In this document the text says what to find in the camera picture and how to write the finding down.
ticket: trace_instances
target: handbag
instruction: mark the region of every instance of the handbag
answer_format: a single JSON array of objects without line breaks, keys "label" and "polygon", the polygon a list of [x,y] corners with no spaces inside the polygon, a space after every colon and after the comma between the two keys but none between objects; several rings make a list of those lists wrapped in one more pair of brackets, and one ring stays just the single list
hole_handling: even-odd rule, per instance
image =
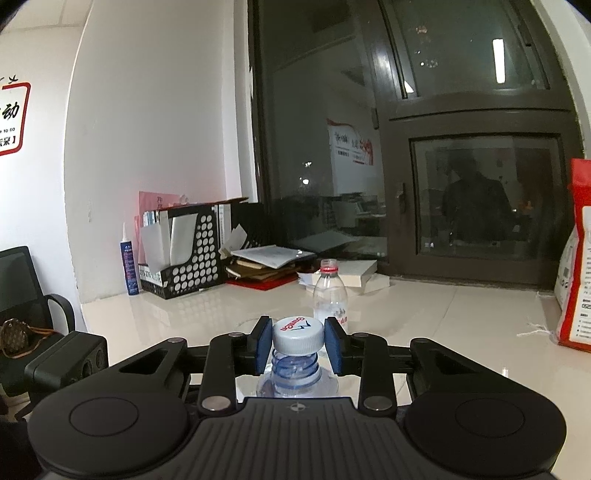
[{"label": "handbag", "polygon": [[[8,358],[21,358],[33,352],[47,337],[56,333],[49,328],[31,327],[22,320],[7,320],[0,327],[0,352]],[[40,335],[33,341],[34,335]]]}]

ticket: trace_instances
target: table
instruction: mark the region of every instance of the table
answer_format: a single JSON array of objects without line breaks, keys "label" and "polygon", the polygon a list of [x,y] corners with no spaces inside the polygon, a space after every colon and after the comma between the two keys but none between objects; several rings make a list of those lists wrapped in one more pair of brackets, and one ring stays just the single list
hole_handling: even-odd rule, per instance
[{"label": "table", "polygon": [[[266,292],[224,285],[172,300],[120,295],[82,310],[88,330],[108,340],[113,365],[171,337],[207,345],[217,335],[250,332],[261,315],[311,316],[311,301],[297,283]],[[556,323],[558,313],[547,308],[553,301],[535,291],[396,280],[390,288],[349,299],[349,331],[401,346],[427,337],[492,370],[507,368],[513,380],[548,397],[566,418],[567,440],[553,472],[565,480],[589,480],[591,355],[554,345],[548,335],[517,336],[534,330],[528,323]],[[398,404],[409,403],[404,376],[394,381]],[[238,384],[249,394],[256,379],[241,377]],[[356,399],[358,388],[356,377],[339,379],[341,395]]]}]

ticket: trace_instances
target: caulk tube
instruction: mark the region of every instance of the caulk tube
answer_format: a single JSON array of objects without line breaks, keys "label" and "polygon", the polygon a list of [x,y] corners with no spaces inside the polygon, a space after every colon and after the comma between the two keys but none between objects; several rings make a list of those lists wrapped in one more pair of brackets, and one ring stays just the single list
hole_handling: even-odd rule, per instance
[{"label": "caulk tube", "polygon": [[139,293],[139,288],[138,277],[135,274],[134,249],[131,246],[131,241],[127,238],[125,224],[123,224],[123,239],[119,246],[121,247],[121,260],[123,261],[127,293],[129,295],[137,295]]}]

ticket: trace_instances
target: clear plastic bottle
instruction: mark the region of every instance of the clear plastic bottle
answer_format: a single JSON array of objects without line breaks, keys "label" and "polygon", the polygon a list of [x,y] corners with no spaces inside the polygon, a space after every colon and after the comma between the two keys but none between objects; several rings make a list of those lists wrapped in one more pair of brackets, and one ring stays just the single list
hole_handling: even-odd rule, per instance
[{"label": "clear plastic bottle", "polygon": [[343,330],[347,325],[347,289],[339,277],[339,263],[328,258],[320,263],[320,278],[314,288],[314,318],[322,325],[328,317],[335,317]]},{"label": "clear plastic bottle", "polygon": [[273,326],[271,371],[263,375],[256,389],[258,397],[334,397],[339,382],[318,364],[318,350],[324,344],[324,328],[309,317],[289,317]]}]

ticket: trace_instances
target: ceiling light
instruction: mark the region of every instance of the ceiling light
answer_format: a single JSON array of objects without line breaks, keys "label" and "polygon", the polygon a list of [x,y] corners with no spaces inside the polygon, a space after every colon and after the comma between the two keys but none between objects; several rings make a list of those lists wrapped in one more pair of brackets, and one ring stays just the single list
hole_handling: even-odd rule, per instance
[{"label": "ceiling light", "polygon": [[494,39],[492,49],[495,53],[496,82],[505,83],[505,41],[502,38]]}]

